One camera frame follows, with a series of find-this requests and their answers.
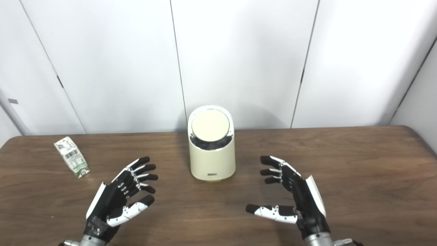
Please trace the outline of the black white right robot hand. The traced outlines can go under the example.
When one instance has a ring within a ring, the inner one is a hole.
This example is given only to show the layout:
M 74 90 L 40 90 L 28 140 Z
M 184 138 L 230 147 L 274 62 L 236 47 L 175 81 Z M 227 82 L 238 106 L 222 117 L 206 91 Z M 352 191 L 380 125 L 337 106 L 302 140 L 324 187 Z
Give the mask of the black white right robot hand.
M 247 204 L 246 212 L 274 221 L 296 224 L 303 240 L 311 236 L 330 234 L 326 209 L 314 178 L 309 176 L 304 179 L 289 163 L 275 156 L 261 156 L 260 162 L 270 166 L 260 171 L 262 176 L 268 176 L 264 182 L 280 183 L 292 194 L 295 205 Z

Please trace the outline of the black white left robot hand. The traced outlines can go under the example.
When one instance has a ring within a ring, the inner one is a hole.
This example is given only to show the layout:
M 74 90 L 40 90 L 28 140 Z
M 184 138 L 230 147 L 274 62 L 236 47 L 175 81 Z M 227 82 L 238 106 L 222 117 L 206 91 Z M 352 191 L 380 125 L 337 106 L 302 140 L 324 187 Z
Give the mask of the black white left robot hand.
M 109 183 L 100 184 L 88 211 L 80 246 L 106 246 L 122 224 L 149 208 L 155 201 L 155 189 L 145 181 L 158 180 L 155 164 L 148 156 L 124 167 Z

